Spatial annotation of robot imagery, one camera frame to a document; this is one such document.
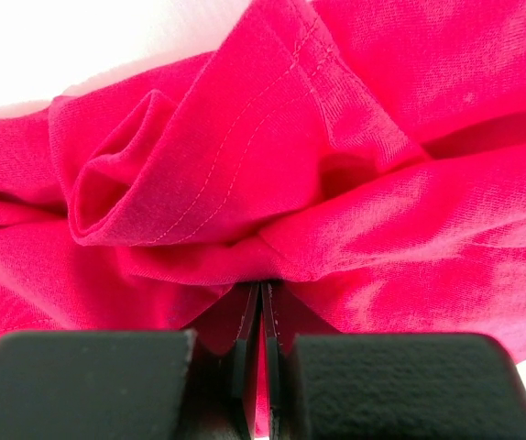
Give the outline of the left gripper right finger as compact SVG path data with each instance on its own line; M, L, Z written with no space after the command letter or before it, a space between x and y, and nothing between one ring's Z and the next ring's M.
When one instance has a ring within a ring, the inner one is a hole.
M526 439L506 349L473 333L342 334L260 287L273 439Z

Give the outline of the red t shirt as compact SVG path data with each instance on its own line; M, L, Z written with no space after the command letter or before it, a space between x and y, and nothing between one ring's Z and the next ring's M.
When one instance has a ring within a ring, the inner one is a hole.
M346 334L526 360L526 1L255 1L0 118L0 338L176 331L266 280Z

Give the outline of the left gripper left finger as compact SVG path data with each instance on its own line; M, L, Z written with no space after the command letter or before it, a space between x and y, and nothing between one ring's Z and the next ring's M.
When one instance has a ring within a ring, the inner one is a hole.
M177 332L0 338L0 439L251 439L259 287Z

